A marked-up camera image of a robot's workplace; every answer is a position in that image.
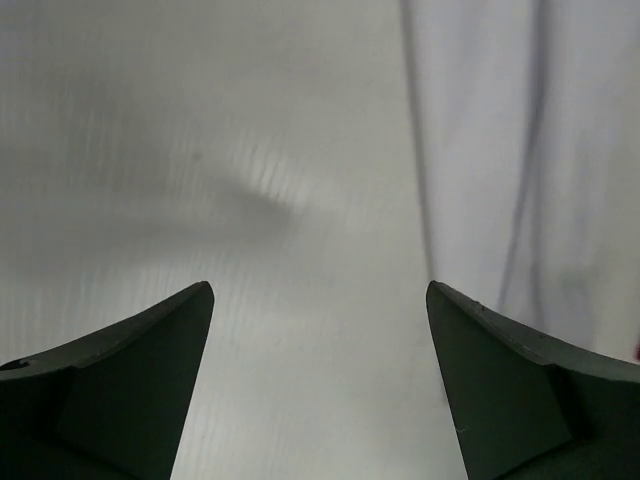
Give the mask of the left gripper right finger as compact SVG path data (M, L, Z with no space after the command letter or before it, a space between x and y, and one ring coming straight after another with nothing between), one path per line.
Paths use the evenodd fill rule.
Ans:
M429 284L426 309L469 478L638 478L638 365L525 326L441 282Z

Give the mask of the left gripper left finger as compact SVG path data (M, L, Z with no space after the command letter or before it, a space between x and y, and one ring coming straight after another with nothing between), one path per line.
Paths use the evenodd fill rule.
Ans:
M170 478L213 310L198 282L2 365L2 478Z

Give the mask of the white t shirt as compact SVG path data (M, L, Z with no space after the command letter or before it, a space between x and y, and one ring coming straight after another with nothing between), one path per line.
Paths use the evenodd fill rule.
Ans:
M639 5L400 5L430 276L639 357Z

